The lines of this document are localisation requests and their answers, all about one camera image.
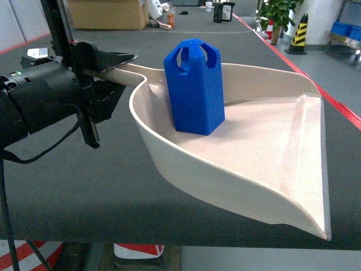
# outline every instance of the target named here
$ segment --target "green leaves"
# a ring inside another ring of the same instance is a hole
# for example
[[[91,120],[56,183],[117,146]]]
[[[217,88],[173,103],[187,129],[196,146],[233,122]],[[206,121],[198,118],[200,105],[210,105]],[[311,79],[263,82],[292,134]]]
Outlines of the green leaves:
[[[292,26],[296,25],[289,17],[289,11],[295,12],[297,3],[302,4],[303,2],[304,0],[263,0],[259,15],[273,19],[275,28],[281,26],[287,31],[288,23],[291,23]]]

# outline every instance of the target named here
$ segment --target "dustpan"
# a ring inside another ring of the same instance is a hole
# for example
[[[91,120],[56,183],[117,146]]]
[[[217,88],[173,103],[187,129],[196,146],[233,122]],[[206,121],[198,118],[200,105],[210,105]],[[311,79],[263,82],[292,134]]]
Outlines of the dustpan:
[[[164,70],[125,64],[101,77],[135,87],[131,114],[168,182],[230,212],[330,240],[316,86],[303,75],[247,65],[223,63],[222,74],[226,120],[208,136],[175,131]]]

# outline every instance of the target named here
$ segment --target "gray tabletop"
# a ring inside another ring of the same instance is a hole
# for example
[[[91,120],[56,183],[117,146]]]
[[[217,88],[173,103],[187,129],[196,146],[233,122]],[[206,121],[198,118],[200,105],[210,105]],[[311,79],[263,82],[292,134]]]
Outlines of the gray tabletop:
[[[162,68],[171,49],[187,38],[219,48],[222,61],[292,69],[235,18],[215,24],[213,14],[184,7],[171,31],[74,31],[101,50],[139,54],[134,63]],[[30,47],[0,56],[0,72],[19,69]],[[268,225],[197,200],[156,170],[131,117],[126,88],[109,121],[98,125],[101,147],[85,145],[80,131],[29,165],[5,162],[8,204],[16,239],[176,244],[183,246],[361,249],[361,132],[325,101],[332,240],[288,225]],[[8,149],[29,158],[51,146],[76,121],[67,118]],[[2,221],[1,238],[5,237]]]

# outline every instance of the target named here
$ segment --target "cardboard box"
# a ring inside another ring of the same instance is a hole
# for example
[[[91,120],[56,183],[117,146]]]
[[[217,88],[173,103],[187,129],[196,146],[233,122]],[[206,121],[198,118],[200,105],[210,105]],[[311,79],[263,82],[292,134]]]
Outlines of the cardboard box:
[[[146,0],[68,0],[77,29],[143,29],[149,21]]]

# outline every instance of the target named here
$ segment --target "cup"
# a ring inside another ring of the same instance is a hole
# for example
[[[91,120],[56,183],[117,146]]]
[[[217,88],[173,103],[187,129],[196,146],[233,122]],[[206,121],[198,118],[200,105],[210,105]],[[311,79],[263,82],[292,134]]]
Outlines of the cup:
[[[213,2],[205,2],[205,11],[211,12],[212,11],[212,4],[213,4]]]

